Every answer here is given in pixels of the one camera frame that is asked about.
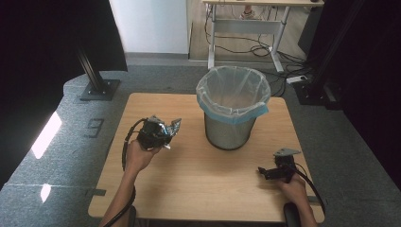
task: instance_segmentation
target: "wrist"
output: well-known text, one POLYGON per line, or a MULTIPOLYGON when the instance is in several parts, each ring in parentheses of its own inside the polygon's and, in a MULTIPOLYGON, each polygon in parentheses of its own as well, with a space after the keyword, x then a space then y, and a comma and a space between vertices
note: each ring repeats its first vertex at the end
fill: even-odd
POLYGON ((297 204, 297 208, 301 218, 315 219, 312 207, 310 207, 309 203, 303 203, 302 205, 297 204))
POLYGON ((307 207, 310 207, 309 199, 306 196, 306 192, 302 196, 298 196, 297 198, 295 198, 293 202, 295 203, 295 205, 297 205, 298 209, 300 208, 306 209, 307 207))
POLYGON ((135 168, 126 168, 124 171, 123 179, 125 181, 135 182, 140 170, 135 168))

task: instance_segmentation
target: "wooden floor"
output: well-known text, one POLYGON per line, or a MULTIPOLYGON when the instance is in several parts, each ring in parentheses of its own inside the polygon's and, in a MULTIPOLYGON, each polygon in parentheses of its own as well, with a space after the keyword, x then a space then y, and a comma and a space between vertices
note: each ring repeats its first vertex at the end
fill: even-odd
MULTIPOLYGON (((256 18, 261 20, 281 20, 284 7, 258 7, 253 6, 256 18)), ((192 35, 189 58, 190 60, 206 61, 208 57, 208 41, 205 36, 205 22, 206 22, 206 6, 201 0, 193 1, 192 6, 192 35)), ((244 10, 243 6, 218 6, 217 17, 224 19, 239 19, 239 15, 244 10)), ((279 45, 278 50, 289 54, 291 56, 305 59, 305 53, 298 46, 298 40, 304 29, 305 22, 308 16, 308 10, 305 8, 291 8, 288 16, 288 23, 284 31, 283 38, 279 45)), ((211 30, 211 18, 207 20, 206 30, 209 33, 211 30)), ((273 43, 273 36, 266 34, 233 34, 233 33, 216 33, 217 36, 224 37, 237 37, 248 38, 253 41, 236 39, 236 38, 216 38, 216 46, 222 46, 226 49, 235 52, 248 52, 248 53, 231 53, 221 48, 216 49, 216 61, 253 61, 253 62, 272 62, 271 57, 257 57, 254 53, 249 52, 253 46, 259 45, 260 42, 266 46, 271 46, 273 43)), ((258 55, 266 55, 268 52, 265 49, 255 52, 258 55)))

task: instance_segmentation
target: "metal trash can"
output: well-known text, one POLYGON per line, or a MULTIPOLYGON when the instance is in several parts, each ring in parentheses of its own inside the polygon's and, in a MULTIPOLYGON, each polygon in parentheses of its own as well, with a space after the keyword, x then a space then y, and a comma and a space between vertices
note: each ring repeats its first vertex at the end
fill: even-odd
POLYGON ((234 66, 212 68, 197 86, 209 142, 220 149, 242 147, 256 118, 268 112, 269 99, 269 83, 259 71, 234 66))

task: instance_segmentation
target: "desk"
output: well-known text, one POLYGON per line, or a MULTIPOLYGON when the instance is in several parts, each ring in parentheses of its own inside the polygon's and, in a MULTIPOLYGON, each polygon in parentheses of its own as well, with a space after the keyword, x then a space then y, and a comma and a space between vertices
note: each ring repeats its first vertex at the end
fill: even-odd
MULTIPOLYGON (((272 97, 268 106, 270 112, 256 119, 249 141, 242 148, 227 151, 207 141, 203 110, 195 95, 131 94, 96 187, 106 194, 93 196, 89 214, 102 217, 113 199, 123 175, 121 150, 130 127, 156 114, 168 125, 179 117, 183 121, 171 150, 161 150, 136 180, 133 204, 138 218, 284 221, 287 201, 257 167, 274 168, 275 151, 301 147, 285 101, 272 97)), ((310 176, 304 155, 294 158, 310 176)), ((313 209, 317 221, 322 222, 320 205, 313 209)))
POLYGON ((323 0, 312 3, 310 0, 202 0, 212 7, 212 30, 209 45, 208 68, 215 66, 215 33, 252 33, 252 34, 273 34, 274 43, 269 48, 271 58, 278 73, 284 73, 283 66, 277 56, 277 49, 283 37, 290 7, 322 7, 323 0), (217 5, 253 5, 253 6, 284 6, 286 7, 281 21, 259 21, 259 20, 226 20, 216 17, 217 5))

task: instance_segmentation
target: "plastic bag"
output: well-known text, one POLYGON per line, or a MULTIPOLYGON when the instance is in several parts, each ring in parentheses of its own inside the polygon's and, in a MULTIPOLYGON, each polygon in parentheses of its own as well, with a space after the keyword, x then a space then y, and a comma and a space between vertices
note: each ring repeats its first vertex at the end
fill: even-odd
POLYGON ((212 119, 240 124, 269 110, 270 86, 265 76, 251 68, 212 68, 198 83, 197 101, 212 119))

